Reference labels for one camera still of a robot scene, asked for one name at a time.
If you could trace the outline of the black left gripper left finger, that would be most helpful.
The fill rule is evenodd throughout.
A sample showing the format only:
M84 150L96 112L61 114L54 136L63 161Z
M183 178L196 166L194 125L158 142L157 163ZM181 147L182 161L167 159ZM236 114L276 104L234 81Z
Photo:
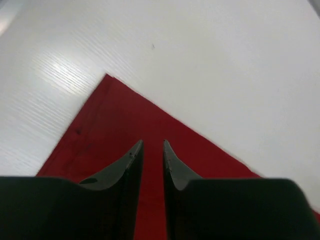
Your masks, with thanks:
M57 177L0 179L3 240L132 240L144 144L79 183Z

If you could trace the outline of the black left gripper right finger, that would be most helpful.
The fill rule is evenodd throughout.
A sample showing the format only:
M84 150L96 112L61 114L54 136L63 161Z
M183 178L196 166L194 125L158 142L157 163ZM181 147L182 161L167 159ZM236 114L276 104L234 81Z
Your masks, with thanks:
M163 143L169 240L312 240L314 213L284 178L203 178Z

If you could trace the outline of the dark red t shirt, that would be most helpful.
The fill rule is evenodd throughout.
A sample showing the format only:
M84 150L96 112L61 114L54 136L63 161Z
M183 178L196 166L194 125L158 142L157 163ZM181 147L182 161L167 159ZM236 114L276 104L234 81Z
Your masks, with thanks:
M38 175L80 182L126 154L138 141L143 142L143 167L134 233L137 240L169 240L163 179L165 141L203 178L262 178L109 75L80 109ZM317 240L320 216L313 215L312 240Z

